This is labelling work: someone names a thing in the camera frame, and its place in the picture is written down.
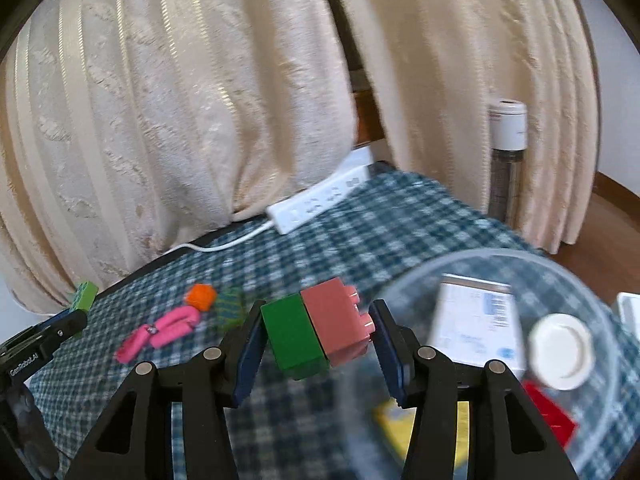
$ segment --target white cable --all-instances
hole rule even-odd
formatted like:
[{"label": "white cable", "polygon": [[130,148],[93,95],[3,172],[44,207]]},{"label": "white cable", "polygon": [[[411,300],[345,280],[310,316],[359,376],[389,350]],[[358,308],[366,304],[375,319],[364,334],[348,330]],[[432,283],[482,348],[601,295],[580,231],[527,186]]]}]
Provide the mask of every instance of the white cable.
[{"label": "white cable", "polygon": [[215,246],[215,247],[199,247],[199,246],[193,245],[193,244],[180,244],[180,245],[174,247],[173,249],[169,249],[164,254],[172,253],[172,252],[174,252],[174,251],[176,251],[178,249],[181,249],[183,247],[186,247],[187,249],[193,249],[194,251],[198,251],[199,253],[217,253],[218,251],[224,251],[225,249],[230,249],[231,247],[235,247],[236,245],[239,245],[242,242],[250,240],[251,238],[259,235],[260,233],[266,231],[267,229],[271,229],[272,227],[273,227],[273,222],[271,220],[269,220],[268,222],[265,222],[260,227],[258,227],[256,230],[251,231],[250,233],[239,237],[237,240],[233,240],[232,242],[229,242],[229,243],[224,244],[224,245],[218,245],[218,246]]}]

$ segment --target orange block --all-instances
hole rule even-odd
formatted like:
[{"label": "orange block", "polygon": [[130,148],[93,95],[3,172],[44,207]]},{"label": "orange block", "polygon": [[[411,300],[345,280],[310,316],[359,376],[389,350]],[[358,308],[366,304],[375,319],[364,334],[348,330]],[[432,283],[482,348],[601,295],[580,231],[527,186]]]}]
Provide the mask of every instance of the orange block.
[{"label": "orange block", "polygon": [[201,312],[208,312],[218,293],[211,285],[196,283],[184,297],[184,303],[194,306]]}]

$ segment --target white wall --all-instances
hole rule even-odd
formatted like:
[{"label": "white wall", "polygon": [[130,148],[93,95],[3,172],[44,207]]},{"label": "white wall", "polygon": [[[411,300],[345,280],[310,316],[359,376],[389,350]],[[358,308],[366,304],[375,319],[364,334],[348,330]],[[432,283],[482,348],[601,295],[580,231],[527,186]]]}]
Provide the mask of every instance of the white wall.
[{"label": "white wall", "polygon": [[30,314],[15,303],[4,281],[0,279],[0,344],[27,327],[38,324],[47,316]]},{"label": "white wall", "polygon": [[598,170],[640,196],[640,54],[603,0],[580,0],[600,73]]}]

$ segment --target pink toy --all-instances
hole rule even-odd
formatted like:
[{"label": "pink toy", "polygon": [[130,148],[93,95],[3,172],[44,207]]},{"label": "pink toy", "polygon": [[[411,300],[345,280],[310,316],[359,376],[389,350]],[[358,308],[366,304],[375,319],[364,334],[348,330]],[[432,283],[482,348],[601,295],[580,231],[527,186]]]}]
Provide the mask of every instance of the pink toy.
[{"label": "pink toy", "polygon": [[366,354],[376,327],[369,314],[358,312],[360,298],[354,286],[334,278],[302,290],[300,296],[331,366]]},{"label": "pink toy", "polygon": [[115,353],[117,361],[127,364],[150,343],[160,348],[192,332],[200,322],[200,312],[192,306],[179,306],[162,316],[155,324],[144,324],[126,339]]}]

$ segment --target beige curtain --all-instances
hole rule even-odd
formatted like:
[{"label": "beige curtain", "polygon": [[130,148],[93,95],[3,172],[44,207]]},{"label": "beige curtain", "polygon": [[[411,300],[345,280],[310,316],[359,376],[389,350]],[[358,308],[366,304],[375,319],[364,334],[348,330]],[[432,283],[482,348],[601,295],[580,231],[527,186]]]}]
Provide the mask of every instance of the beige curtain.
[{"label": "beige curtain", "polygon": [[353,145],[326,0],[45,0],[0,79],[0,272],[34,312],[258,214]]},{"label": "beige curtain", "polygon": [[574,0],[341,0],[396,164],[486,210],[491,96],[529,108],[522,207],[532,244],[576,241],[591,193],[598,102]]}]

